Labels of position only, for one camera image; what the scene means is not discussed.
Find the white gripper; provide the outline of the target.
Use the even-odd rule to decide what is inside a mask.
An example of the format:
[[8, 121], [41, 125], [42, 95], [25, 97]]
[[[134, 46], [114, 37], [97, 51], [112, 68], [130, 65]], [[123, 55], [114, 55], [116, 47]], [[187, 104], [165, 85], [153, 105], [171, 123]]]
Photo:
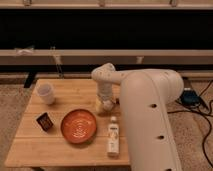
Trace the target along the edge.
[[103, 103], [105, 111], [111, 111], [113, 109], [113, 91], [110, 83], [97, 83], [97, 99]]

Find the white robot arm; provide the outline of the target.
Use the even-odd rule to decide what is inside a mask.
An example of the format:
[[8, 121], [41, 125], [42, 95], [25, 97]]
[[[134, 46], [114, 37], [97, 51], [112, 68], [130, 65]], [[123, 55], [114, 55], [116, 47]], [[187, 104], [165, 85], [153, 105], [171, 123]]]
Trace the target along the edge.
[[169, 69], [118, 71], [107, 63], [91, 73], [103, 108], [112, 109], [112, 86], [119, 102], [132, 171], [182, 171], [166, 105], [178, 99], [184, 83]]

